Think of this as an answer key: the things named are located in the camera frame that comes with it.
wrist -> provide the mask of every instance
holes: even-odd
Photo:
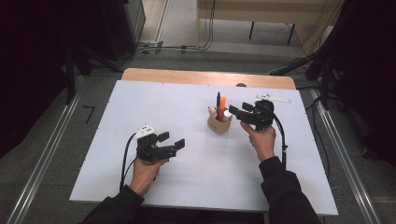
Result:
[[[265,150],[259,150],[258,151],[258,155],[259,155],[259,160],[260,161],[266,161],[270,158],[273,158],[275,156],[275,152],[274,151],[265,151]]]
[[[139,195],[140,197],[145,196],[146,192],[145,192],[145,188],[143,188],[141,185],[136,184],[135,182],[131,183],[131,186],[129,186],[129,188],[131,190],[133,190],[137,195]]]

finger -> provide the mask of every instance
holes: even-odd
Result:
[[[245,132],[247,132],[249,134],[254,132],[253,128],[247,123],[241,122],[241,126],[245,130]]]

black robotic gripper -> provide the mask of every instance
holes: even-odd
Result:
[[[137,157],[143,161],[161,161],[175,157],[177,152],[185,146],[184,139],[175,142],[172,146],[158,147],[157,142],[163,142],[169,138],[169,132],[144,136],[137,139]]]
[[[256,101],[254,106],[248,103],[242,103],[242,108],[246,111],[239,110],[235,106],[230,105],[230,113],[242,122],[255,125],[256,131],[263,130],[265,127],[273,124],[274,104],[271,101]]]

orange marker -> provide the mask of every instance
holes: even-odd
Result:
[[[221,96],[220,98],[220,108],[219,108],[219,121],[223,122],[224,119],[224,109],[225,109],[225,101],[227,98],[225,96]]]

wooden table edge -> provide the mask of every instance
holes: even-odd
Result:
[[[236,86],[243,83],[250,88],[296,90],[294,80],[291,77],[227,72],[127,68],[121,80],[220,86]]]

